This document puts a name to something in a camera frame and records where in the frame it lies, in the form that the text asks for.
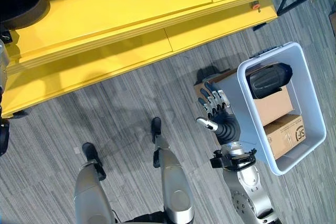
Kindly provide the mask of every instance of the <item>sf logo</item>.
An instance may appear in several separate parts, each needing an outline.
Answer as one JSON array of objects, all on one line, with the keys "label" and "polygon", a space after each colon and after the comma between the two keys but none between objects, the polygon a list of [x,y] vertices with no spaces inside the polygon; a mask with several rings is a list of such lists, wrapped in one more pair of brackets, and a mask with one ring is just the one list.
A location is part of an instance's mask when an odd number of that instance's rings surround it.
[{"label": "sf logo", "polygon": [[295,137],[296,141],[300,141],[305,136],[305,128],[301,125],[296,129]]}]

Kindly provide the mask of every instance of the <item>silver robot leg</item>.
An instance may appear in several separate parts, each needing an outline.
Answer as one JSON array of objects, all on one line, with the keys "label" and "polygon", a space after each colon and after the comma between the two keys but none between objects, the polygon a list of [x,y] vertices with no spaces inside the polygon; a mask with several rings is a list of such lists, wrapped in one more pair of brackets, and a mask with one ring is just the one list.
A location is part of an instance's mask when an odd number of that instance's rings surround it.
[{"label": "silver robot leg", "polygon": [[76,224],[115,224],[114,214],[95,168],[95,160],[86,162],[75,187]]},{"label": "silver robot leg", "polygon": [[164,210],[175,224],[192,223],[194,199],[183,167],[161,135],[155,135],[154,163],[159,161]]}]

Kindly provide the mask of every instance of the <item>black object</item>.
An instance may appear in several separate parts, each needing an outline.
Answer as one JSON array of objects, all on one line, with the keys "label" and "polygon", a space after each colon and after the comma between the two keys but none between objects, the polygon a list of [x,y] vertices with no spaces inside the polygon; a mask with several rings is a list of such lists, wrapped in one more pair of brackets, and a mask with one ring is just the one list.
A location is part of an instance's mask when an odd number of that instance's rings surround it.
[{"label": "black object", "polygon": [[[154,212],[152,214],[147,215],[141,215],[125,222],[155,222],[155,223],[175,224],[169,219],[167,213],[162,211]],[[186,224],[192,224],[192,223],[194,223],[194,218]]]},{"label": "black object", "polygon": [[4,155],[8,148],[9,140],[9,121],[7,119],[1,119],[0,126],[0,157]]},{"label": "black object", "polygon": [[[285,5],[286,1],[287,0],[282,0],[281,4],[280,4],[280,6],[279,6],[279,8],[277,10],[277,15],[278,16],[281,16],[281,15],[289,12],[290,10],[294,9],[295,7],[297,7],[298,5],[304,3],[307,0],[296,0],[293,3],[291,3],[290,5],[288,5],[288,6],[286,6],[284,8],[284,5]],[[267,23],[262,23],[262,24],[259,24],[259,25],[255,26],[255,27],[253,27],[253,31],[256,31],[256,30],[262,28],[266,24]]]},{"label": "black object", "polygon": [[13,119],[24,118],[25,116],[29,115],[26,110],[19,110],[13,113]]},{"label": "black object", "polygon": [[3,24],[0,24],[0,39],[4,42],[4,44],[13,42],[11,33]]},{"label": "black object", "polygon": [[98,152],[95,148],[95,146],[89,142],[84,143],[82,145],[82,150],[83,153],[85,154],[86,159],[92,160],[95,159],[97,161],[96,164],[94,164],[94,167],[98,173],[98,177],[99,177],[99,181],[102,181],[104,179],[106,179],[106,173],[103,169],[103,163],[101,162],[99,156],[98,156]]},{"label": "black object", "polygon": [[223,156],[221,150],[217,150],[214,152],[215,157],[210,159],[212,168],[224,168],[227,170],[232,170],[234,172],[238,172],[240,170],[244,170],[256,162],[256,149],[251,150],[248,153],[231,156],[229,154]]},{"label": "black object", "polygon": [[151,132],[153,135],[153,143],[155,144],[155,135],[161,135],[161,119],[158,116],[152,120]]},{"label": "black object", "polygon": [[264,49],[264,50],[262,50],[262,51],[259,51],[259,52],[255,53],[254,55],[252,55],[252,56],[250,57],[250,59],[252,59],[252,58],[258,58],[260,55],[262,55],[262,54],[264,54],[264,53],[266,53],[266,52],[268,52],[268,51],[271,51],[271,50],[273,50],[273,49],[275,49],[275,48],[277,48],[277,47],[269,47],[269,48],[266,48],[266,49]]},{"label": "black object", "polygon": [[282,222],[279,219],[276,219],[275,221],[272,221],[271,224],[282,224]]},{"label": "black object", "polygon": [[220,111],[213,121],[218,124],[215,134],[220,145],[239,141],[240,126],[233,114]]},{"label": "black object", "polygon": [[128,220],[125,222],[157,222],[157,223],[164,223],[165,216],[164,212],[158,211],[152,214],[141,215],[135,217],[132,220]]},{"label": "black object", "polygon": [[159,168],[160,167],[159,151],[160,151],[160,149],[157,149],[153,154],[153,166],[154,166],[154,168]]},{"label": "black object", "polygon": [[286,85],[293,75],[290,65],[276,63],[261,68],[246,76],[252,97],[261,99],[278,91]]},{"label": "black object", "polygon": [[47,14],[47,0],[1,0],[1,24],[7,29],[23,28]]}]

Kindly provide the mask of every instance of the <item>yellow furniture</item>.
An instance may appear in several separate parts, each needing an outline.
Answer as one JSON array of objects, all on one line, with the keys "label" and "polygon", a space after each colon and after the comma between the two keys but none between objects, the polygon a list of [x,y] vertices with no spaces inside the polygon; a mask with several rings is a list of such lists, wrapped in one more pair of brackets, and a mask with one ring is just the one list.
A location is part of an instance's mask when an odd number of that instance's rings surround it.
[{"label": "yellow furniture", "polygon": [[10,74],[3,116],[277,17],[260,3],[261,12],[245,4]]},{"label": "yellow furniture", "polygon": [[11,31],[3,116],[277,17],[270,0],[50,0]]}]

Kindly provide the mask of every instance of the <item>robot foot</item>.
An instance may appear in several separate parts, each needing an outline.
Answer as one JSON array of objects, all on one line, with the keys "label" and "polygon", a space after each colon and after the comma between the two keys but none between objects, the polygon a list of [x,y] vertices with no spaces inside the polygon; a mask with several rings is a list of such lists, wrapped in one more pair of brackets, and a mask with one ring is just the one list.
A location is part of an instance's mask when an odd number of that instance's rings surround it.
[{"label": "robot foot", "polygon": [[89,142],[84,143],[82,145],[82,150],[88,161],[91,159],[95,159],[100,166],[103,166],[102,162],[99,159],[98,152],[93,144]]},{"label": "robot foot", "polygon": [[153,135],[153,143],[155,143],[155,136],[161,135],[161,119],[159,117],[155,117],[152,120],[151,131]]}]

